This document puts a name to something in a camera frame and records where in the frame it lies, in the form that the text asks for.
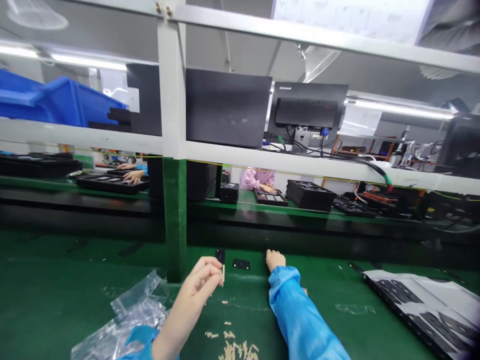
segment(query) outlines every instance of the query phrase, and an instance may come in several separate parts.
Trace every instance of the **computer monitor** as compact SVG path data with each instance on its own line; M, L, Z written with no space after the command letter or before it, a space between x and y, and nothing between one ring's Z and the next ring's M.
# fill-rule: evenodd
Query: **computer monitor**
M479 115L462 113L450 121L436 164L436 173L480 179Z

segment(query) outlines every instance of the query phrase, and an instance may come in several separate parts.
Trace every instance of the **white metal frame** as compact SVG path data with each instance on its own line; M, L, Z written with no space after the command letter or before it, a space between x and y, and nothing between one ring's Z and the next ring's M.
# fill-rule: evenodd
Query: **white metal frame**
M86 3L97 1L83 0ZM146 15L154 15L151 0ZM122 10L115 0L101 0L101 5ZM252 166L317 177L383 183L383 178L368 166L339 160L295 156L186 141L185 24L246 33L301 44L403 60L460 72L480 74L480 58L428 48L389 43L383 40L185 5L185 0L171 0L155 8L162 9L158 20L158 63L162 137L124 132L45 124L35 121L0 119L0 139L43 141L96 148L153 153L174 159ZM480 180L399 169L387 169L394 185L427 190L480 195Z

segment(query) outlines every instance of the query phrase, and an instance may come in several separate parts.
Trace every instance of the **green workbench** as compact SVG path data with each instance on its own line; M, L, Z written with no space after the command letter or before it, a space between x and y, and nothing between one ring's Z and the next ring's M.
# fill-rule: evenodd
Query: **green workbench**
M6 359L64 360L71 348L114 316L110 302L143 279L152 268L165 274L165 245L146 243L122 257L132 242L96 238L73 250L78 237L39 236L17 230L0 231L0 333ZM187 269L212 247L187 247ZM268 270L260 252L227 249L224 288L207 302L180 354L181 359L217 359L223 354L223 331L232 331L237 343L259 348L259 359L288 358L287 347L269 307ZM232 267L233 258L250 261L250 271ZM348 266L348 260L286 254L298 268L301 286L338 336L353 360L434 359L430 351L391 313ZM356 262L372 270L368 262ZM382 264L386 271L446 277L418 266ZM478 273L458 271L466 287L480 294ZM178 284L159 289L175 300ZM224 322L231 322L226 329ZM205 332L218 333L209 339Z

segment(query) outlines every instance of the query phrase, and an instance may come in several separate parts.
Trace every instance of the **black tray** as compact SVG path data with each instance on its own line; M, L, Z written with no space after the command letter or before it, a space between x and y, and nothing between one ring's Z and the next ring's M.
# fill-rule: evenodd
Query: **black tray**
M360 218L374 218L377 216L373 211L367 210L363 206L340 196L333 200L333 207L349 216Z
M329 213L336 193L310 181L288 180L286 194L300 209Z
M0 156L0 175L24 178L62 178L83 166L80 161L30 155Z
M254 189L256 196L256 202L263 205L274 205L274 206L288 206L289 202L285 200L285 197L277 192L277 194L270 194L268 192Z
M123 183L125 180L122 176L110 174L95 174L84 177L79 177L76 184L84 189L99 190L111 193L121 193L133 195L139 191L145 190L149 187L149 181L140 180L137 185Z

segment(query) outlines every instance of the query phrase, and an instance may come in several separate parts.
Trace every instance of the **hand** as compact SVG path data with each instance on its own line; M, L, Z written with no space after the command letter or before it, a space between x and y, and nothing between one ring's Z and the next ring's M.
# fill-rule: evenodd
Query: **hand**
M269 193L269 194L276 194L277 191L274 188L271 188L270 186L260 184L258 185L260 189L262 189L264 192Z
M123 175L123 178L125 180L130 179L129 184L140 184L140 179L145 176L145 171L143 170L135 170L135 171L130 171L129 173L126 173Z
M203 256L176 296L163 328L151 345L154 360L174 360L194 328L207 299L218 285L223 286L222 264L213 256Z
M265 262L270 272L272 272L277 266L287 266L287 260L285 260L285 256L278 251L270 251L270 249L266 251Z
M121 164L116 167L117 170L130 170L130 169L136 169L137 165L135 164Z

